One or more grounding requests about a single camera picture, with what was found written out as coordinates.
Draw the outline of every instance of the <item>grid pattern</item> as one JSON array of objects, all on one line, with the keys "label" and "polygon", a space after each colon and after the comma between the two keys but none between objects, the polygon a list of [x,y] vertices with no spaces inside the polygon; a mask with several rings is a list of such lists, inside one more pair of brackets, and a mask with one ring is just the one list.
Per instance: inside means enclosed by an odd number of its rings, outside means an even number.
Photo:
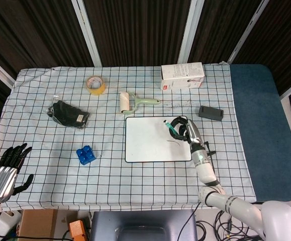
[{"label": "grid pattern", "polygon": [[[0,157],[11,146],[28,143],[31,153],[17,178],[33,184],[12,196],[5,209],[62,208],[85,210],[148,210],[192,208],[199,182],[192,161],[125,162],[125,118],[119,91],[161,104],[139,106],[129,116],[179,116],[194,121],[209,141],[216,175],[227,194],[256,200],[247,169],[233,103],[229,65],[205,65],[206,79],[198,89],[162,93],[160,67],[24,69],[3,108]],[[89,76],[107,84],[100,96],[85,88]],[[83,130],[66,128],[46,111],[52,97],[91,113]],[[222,122],[198,117],[201,105],[224,110]],[[81,165],[76,150],[90,145],[97,159]]]}]

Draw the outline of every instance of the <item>cardboard box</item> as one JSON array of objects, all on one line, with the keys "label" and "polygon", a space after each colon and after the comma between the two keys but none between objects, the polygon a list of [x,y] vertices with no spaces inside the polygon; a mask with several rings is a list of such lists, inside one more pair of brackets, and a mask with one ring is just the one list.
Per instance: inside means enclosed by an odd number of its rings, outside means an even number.
[{"label": "cardboard box", "polygon": [[199,88],[205,73],[202,63],[162,65],[162,90]]},{"label": "cardboard box", "polygon": [[[23,210],[21,221],[17,225],[17,236],[54,237],[56,218],[56,209]],[[18,241],[28,241],[28,239],[19,238]]]}]

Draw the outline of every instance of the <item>blue mat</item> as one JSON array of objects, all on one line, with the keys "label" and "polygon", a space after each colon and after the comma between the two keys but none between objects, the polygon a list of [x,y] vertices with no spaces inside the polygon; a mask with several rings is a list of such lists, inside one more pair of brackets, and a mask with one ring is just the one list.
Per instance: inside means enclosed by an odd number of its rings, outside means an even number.
[{"label": "blue mat", "polygon": [[230,66],[235,109],[257,201],[291,200],[291,132],[271,72]]}]

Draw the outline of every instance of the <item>blue lego brick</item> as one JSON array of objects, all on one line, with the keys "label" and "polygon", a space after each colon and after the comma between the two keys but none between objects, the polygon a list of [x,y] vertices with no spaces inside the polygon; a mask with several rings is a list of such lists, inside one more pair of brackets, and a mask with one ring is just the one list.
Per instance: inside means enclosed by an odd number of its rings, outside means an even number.
[{"label": "blue lego brick", "polygon": [[82,163],[83,165],[86,165],[87,163],[90,163],[96,159],[90,146],[84,146],[83,149],[78,149],[76,153],[78,155],[80,163]]}]

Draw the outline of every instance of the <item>marker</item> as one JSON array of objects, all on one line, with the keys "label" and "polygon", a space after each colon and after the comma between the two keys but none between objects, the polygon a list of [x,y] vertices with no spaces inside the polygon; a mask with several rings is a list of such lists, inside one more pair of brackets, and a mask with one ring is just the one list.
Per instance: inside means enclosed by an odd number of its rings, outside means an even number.
[{"label": "marker", "polygon": [[167,122],[166,120],[163,121],[163,123],[165,123],[165,125],[175,134],[178,135],[178,132],[176,132],[176,130],[173,128],[173,126],[171,126],[171,124],[169,122]]}]

